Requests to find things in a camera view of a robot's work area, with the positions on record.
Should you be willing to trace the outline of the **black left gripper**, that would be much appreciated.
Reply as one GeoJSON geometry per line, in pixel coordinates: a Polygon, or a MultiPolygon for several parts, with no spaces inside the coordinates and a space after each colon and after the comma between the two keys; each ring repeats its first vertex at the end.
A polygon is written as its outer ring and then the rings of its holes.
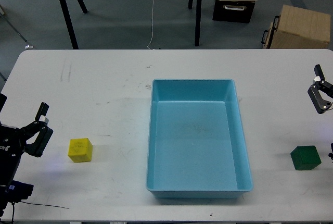
{"type": "Polygon", "coordinates": [[[35,120],[23,128],[1,124],[1,186],[14,179],[23,152],[41,157],[53,134],[46,118],[49,105],[41,102],[35,120]]]}

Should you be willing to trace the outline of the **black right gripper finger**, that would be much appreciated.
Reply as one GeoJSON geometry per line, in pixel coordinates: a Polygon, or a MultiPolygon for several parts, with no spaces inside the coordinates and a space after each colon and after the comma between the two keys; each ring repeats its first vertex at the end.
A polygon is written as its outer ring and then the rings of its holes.
{"type": "Polygon", "coordinates": [[[314,67],[315,78],[313,84],[308,89],[308,95],[318,114],[323,114],[330,110],[332,102],[323,99],[320,92],[332,98],[332,84],[325,80],[320,64],[314,67]]]}

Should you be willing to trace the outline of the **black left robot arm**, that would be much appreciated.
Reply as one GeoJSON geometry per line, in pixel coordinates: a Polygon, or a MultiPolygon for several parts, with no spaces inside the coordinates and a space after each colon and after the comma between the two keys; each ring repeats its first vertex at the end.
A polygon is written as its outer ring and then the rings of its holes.
{"type": "Polygon", "coordinates": [[[31,196],[34,186],[15,181],[21,156],[41,157],[53,133],[48,127],[49,106],[42,102],[35,120],[22,128],[1,125],[1,215],[8,203],[19,203],[31,196]]]}

